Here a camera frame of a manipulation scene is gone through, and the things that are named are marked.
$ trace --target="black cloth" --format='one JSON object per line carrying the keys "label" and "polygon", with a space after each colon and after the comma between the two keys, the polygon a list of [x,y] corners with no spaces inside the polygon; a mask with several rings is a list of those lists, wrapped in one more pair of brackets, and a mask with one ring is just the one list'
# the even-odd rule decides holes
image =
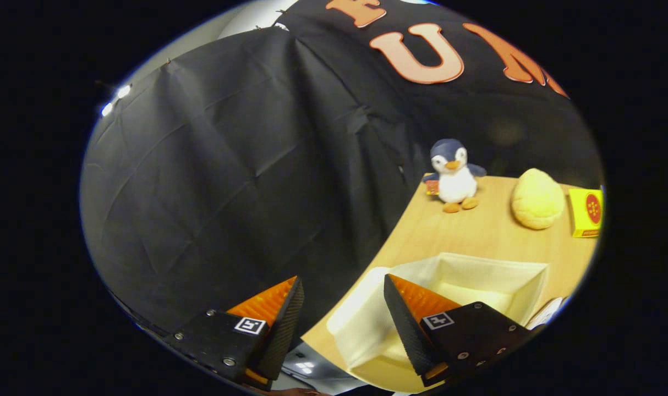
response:
{"label": "black cloth", "polygon": [[[289,31],[244,32],[173,59],[98,121],[80,186],[85,240],[108,288],[155,326],[175,331],[297,275],[301,336],[374,258],[441,138],[461,140],[490,175],[536,166],[598,187],[598,155],[571,101],[508,80],[467,19],[385,2],[387,15],[359,30],[324,3],[297,2],[279,19]],[[409,82],[368,47],[422,22],[442,26],[462,56],[457,80]],[[404,43],[438,62],[422,38]],[[497,142],[508,128],[517,142]]]}

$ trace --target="small tag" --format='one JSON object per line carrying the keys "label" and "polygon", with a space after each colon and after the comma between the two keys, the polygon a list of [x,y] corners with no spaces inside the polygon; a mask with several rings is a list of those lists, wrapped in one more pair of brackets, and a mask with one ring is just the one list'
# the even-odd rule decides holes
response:
{"label": "small tag", "polygon": [[425,316],[422,318],[422,320],[425,321],[427,326],[429,326],[429,328],[432,330],[454,324],[454,321],[449,318],[449,315],[447,315],[446,312],[437,313],[436,315],[432,316]]}
{"label": "small tag", "polygon": [[439,180],[427,180],[427,195],[439,195]]}
{"label": "small tag", "polygon": [[263,330],[263,326],[266,324],[266,321],[261,321],[259,319],[253,318],[241,318],[239,323],[234,326],[234,330],[240,333],[253,334],[258,336]]}

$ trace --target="wooden table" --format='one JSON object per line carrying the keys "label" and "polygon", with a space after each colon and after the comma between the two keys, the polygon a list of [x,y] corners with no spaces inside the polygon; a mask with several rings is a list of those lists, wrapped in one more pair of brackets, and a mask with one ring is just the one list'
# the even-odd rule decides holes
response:
{"label": "wooden table", "polygon": [[[366,271],[339,303],[302,340],[339,368],[346,365],[326,323],[342,301],[374,267],[394,267],[418,261],[442,252],[479,256],[507,261],[547,263],[547,284],[533,309],[536,313],[550,299],[565,298],[573,293],[595,250],[596,238],[573,238],[571,208],[545,230],[530,230],[512,215],[510,198],[516,178],[485,176],[478,179],[479,205],[472,210],[444,213],[442,201],[426,194],[420,184],[395,229]],[[565,194],[574,186],[561,185]]]}

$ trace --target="penguin plush toy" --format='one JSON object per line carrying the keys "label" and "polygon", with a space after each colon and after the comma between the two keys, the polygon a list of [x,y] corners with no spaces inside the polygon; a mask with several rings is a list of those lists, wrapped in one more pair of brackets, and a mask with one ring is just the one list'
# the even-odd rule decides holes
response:
{"label": "penguin plush toy", "polygon": [[484,168],[468,163],[464,145],[456,139],[442,139],[434,143],[430,151],[432,167],[436,171],[422,178],[422,182],[439,180],[439,198],[444,201],[444,211],[455,213],[461,208],[471,210],[478,205],[475,177],[486,175]]}

